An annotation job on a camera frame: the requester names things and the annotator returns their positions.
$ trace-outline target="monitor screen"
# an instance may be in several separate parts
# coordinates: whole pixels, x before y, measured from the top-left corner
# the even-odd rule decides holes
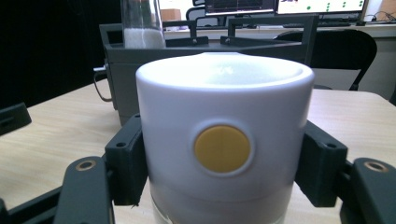
[[[206,16],[255,14],[274,11],[274,0],[205,0]]]
[[[364,0],[276,0],[276,14],[360,13]]]

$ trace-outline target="desk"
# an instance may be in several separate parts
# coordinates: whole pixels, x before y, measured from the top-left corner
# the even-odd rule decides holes
[[[106,88],[104,81],[99,88]],[[0,197],[8,209],[62,185],[73,161],[102,156],[120,129],[113,105],[93,85],[29,108],[33,123],[0,137]],[[348,159],[396,166],[396,107],[369,92],[314,90],[309,119],[349,147]],[[335,208],[315,208],[293,189],[285,223],[340,223]],[[117,223],[154,223],[146,185],[141,204],[115,207]]]

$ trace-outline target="chair backrest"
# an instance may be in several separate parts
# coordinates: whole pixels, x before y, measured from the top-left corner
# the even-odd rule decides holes
[[[191,7],[186,12],[187,21],[197,21],[197,26],[225,26],[226,17],[207,17],[205,7]]]
[[[290,31],[277,40],[301,41],[302,32]],[[312,68],[360,70],[350,91],[356,91],[376,55],[375,40],[358,30],[319,30],[315,39]]]

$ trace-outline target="white cup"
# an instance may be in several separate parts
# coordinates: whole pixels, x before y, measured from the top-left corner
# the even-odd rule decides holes
[[[281,59],[202,53],[136,72],[158,223],[281,223],[314,82]]]

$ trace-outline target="yellow circle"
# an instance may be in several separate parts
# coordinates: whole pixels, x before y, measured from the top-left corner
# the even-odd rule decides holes
[[[227,173],[245,164],[250,154],[250,143],[239,129],[218,125],[198,135],[194,153],[198,162],[206,169]]]

